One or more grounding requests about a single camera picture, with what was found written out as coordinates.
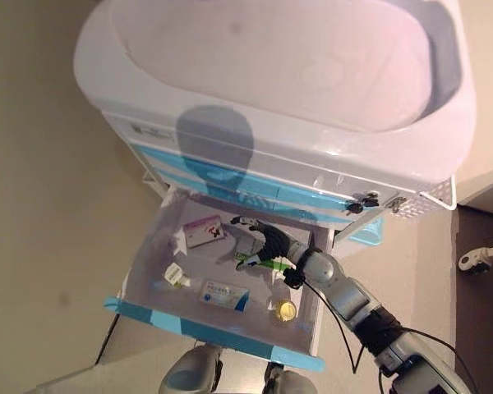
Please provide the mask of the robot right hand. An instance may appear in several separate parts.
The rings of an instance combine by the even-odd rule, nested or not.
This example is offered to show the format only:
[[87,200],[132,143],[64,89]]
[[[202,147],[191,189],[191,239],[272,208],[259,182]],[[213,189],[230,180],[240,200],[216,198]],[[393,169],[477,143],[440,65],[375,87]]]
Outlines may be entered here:
[[244,216],[236,216],[230,221],[230,223],[232,225],[240,224],[243,226],[248,226],[250,231],[258,231],[265,238],[265,243],[262,249],[256,254],[253,254],[238,263],[236,270],[246,266],[254,266],[274,258],[284,257],[292,262],[298,272],[302,272],[304,267],[304,264],[301,261],[302,258],[298,257],[297,259],[294,259],[290,255],[290,250],[293,245],[302,246],[302,244],[300,244],[288,233],[281,231],[277,227],[270,224]]

